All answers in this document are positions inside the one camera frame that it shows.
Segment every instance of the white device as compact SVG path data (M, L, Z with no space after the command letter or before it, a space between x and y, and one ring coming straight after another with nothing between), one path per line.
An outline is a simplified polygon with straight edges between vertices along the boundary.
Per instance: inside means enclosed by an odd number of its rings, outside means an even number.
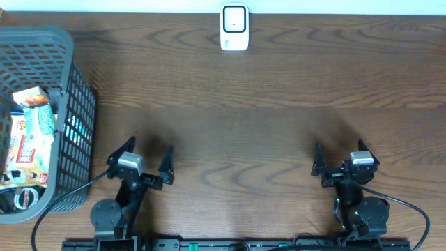
M374 157L369 151L359 151L350 153L350 159L352 164L363 165L363 164L373 164Z
M220 11L222 50L246 50L249 42L249 10L243 3L228 3Z
M144 172L144 160L141 155L136 153L123 152L118 159L118 164L136 169L138 171L138 176L141 176Z

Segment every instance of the wooden table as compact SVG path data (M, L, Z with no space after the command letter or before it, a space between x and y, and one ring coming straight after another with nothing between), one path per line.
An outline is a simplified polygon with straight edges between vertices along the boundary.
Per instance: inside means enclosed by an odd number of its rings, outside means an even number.
M150 191L137 228L183 238L339 233L334 189L310 176L314 144L340 165L364 139L381 161L367 187L423 208L422 250L446 246L446 23L443 17L252 15L249 49L223 52L219 16L4 13L2 26L55 25L97 93L91 177L136 135L147 171L176 147L174 185ZM89 214L114 198L102 179L83 207L48 215L41 250L91 238ZM424 219L390 202L386 237L414 246ZM2 250L28 250L35 220L1 225Z

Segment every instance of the black cable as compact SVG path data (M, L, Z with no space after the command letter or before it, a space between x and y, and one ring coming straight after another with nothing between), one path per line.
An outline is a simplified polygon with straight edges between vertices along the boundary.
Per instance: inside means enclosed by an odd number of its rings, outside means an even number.
M273 248L269 251L300 251L300 250L318 250L318 251L379 251L375 248L360 247L342 247L342 246L318 246L318 245L294 245L288 247Z
M408 202L405 202L405 201L402 201L402 200L400 200L400 199L391 197L391 196L389 196L389 195L385 195L385 194L382 194L382 193L380 193L380 192L373 191L372 189L366 188L366 187L364 187L363 185L359 184L358 182L356 182L356 181L354 181L354 180L353 180L353 183L354 183L357 187L363 189L363 190L366 191L366 192L370 192L371 194L378 195L379 197L383 197L383 198L386 198L386 199L390 199L390 200L392 200L392 201L395 201L395 202L398 202L398 203L400 203L400 204L403 204L404 206L408 206L408 207L410 207L411 209L416 210L418 213L421 213L421 214L424 216L424 219L426 220L426 228L424 229L424 233L423 233L423 236L421 237L420 241L418 241L417 245L412 249L412 251L417 251L418 248L420 248L421 245L423 244L424 240L426 240L427 235L429 234L429 229L431 228L431 221L430 221L429 216L427 215L427 213L425 213L423 210L421 210L421 209L418 208L417 206L414 206L414 205L412 205L412 204L410 204L410 203L408 203Z
M341 223L341 219L339 218L339 215L337 215L337 206L338 205L339 205L339 198L336 198L336 200L334 201L333 213L334 213L334 217L336 218L336 221Z
M56 204L58 204L62 199L65 199L66 197L79 192L80 190L88 187L89 185L95 183L96 181L99 181L103 176L105 176L107 174L108 170L99 174L99 176L97 176L96 178L92 179L91 181L89 181L88 183L85 183L84 185L81 185L80 187L74 189L73 191L65 194L64 196L59 197L58 199L56 199L51 205L49 205L42 213L42 215L40 215L40 217L38 218L36 224L34 225L33 228L33 233L31 234L31 247L33 248L33 251L37 251L37 247L36 247L36 233L37 233L37 228L39 228L40 223L42 222L43 218L51 211L51 209L54 208L54 206L56 206Z
M313 237L313 239L318 243L318 245L322 245L322 244L319 242L319 240L316 239L316 237L315 237L312 233L300 233L300 234L298 234L298 235L294 238L292 244L295 245L296 241L298 241L298 239L299 239L301 236L303 236L303 235L307 235L307 236L311 236L311 237Z

